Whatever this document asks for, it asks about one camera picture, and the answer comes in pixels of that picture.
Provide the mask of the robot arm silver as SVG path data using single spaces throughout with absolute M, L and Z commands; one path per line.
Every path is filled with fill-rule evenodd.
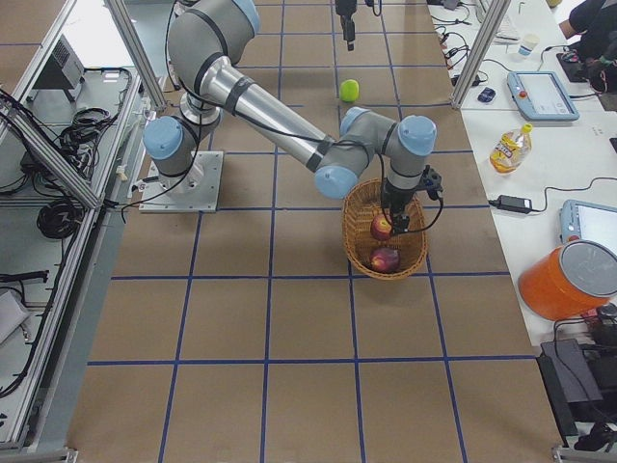
M 373 158 L 387 158 L 380 206 L 393 233 L 421 232 L 410 224 L 408 204 L 418 191 L 443 199 L 441 179 L 426 163 L 437 136 L 433 121 L 409 116 L 397 122 L 352 107 L 334 139 L 236 69 L 259 27 L 252 1 L 187 1 L 171 23 L 166 51 L 184 92 L 181 106 L 148 123 L 143 134 L 166 189 L 201 178 L 194 165 L 198 146 L 230 114 L 313 172 L 327 198 L 345 198 Z

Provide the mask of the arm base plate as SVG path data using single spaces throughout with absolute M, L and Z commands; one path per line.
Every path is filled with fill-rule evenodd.
M 137 183 L 144 200 L 138 204 L 139 209 L 146 213 L 215 212 L 223 165 L 222 151 L 199 151 L 192 170 L 178 183 L 178 178 L 161 177 L 151 161 L 148 177 L 154 180 Z

